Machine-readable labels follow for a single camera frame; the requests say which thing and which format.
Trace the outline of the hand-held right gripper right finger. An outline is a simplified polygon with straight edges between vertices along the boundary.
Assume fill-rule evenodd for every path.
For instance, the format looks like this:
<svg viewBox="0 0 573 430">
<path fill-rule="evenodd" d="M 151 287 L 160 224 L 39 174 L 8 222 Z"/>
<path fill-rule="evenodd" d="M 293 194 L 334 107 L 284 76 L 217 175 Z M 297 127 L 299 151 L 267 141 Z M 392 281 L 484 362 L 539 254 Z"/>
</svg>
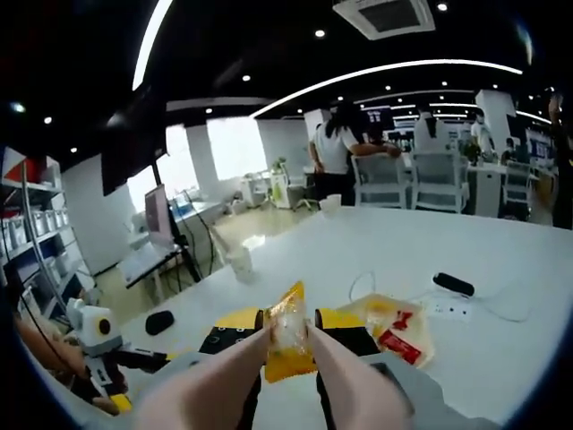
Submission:
<svg viewBox="0 0 573 430">
<path fill-rule="evenodd" d="M 363 323 L 353 314 L 331 309 L 314 313 L 318 330 L 360 357 L 398 390 L 406 406 L 407 423 L 412 429 L 496 429 L 484 417 L 466 417 L 448 406 L 440 385 L 423 371 L 392 353 L 382 353 Z"/>
</svg>

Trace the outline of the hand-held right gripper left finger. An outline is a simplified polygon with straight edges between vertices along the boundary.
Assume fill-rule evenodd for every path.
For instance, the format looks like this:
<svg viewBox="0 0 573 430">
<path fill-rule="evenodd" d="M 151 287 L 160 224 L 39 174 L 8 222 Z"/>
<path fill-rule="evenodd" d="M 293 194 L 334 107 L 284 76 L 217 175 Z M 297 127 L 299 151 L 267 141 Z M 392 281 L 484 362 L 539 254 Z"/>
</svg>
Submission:
<svg viewBox="0 0 573 430">
<path fill-rule="evenodd" d="M 134 403 L 143 399 L 166 379 L 190 369 L 211 356 L 238 344 L 263 327 L 264 312 L 256 307 L 233 312 L 218 320 L 211 328 L 198 351 L 175 354 L 167 364 L 153 374 L 135 395 Z"/>
</svg>

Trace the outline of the person's left hand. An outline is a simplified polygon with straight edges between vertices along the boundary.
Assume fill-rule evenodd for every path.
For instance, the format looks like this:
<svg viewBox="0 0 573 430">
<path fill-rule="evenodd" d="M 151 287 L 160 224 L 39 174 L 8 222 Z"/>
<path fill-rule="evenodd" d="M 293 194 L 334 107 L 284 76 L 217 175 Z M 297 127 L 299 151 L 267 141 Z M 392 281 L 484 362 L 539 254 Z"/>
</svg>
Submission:
<svg viewBox="0 0 573 430">
<path fill-rule="evenodd" d="M 126 394 L 128 392 L 127 381 L 122 372 L 119 370 L 117 364 L 113 363 L 107 358 L 103 360 L 103 363 L 107 375 L 111 378 L 112 381 L 112 393 Z M 103 388 L 97 388 L 94 385 L 93 381 L 91 380 L 90 370 L 86 366 L 82 368 L 82 373 L 79 373 L 74 377 L 71 385 L 71 391 L 88 403 L 96 404 L 98 401 L 100 403 L 112 403 L 107 395 L 107 392 Z"/>
</svg>

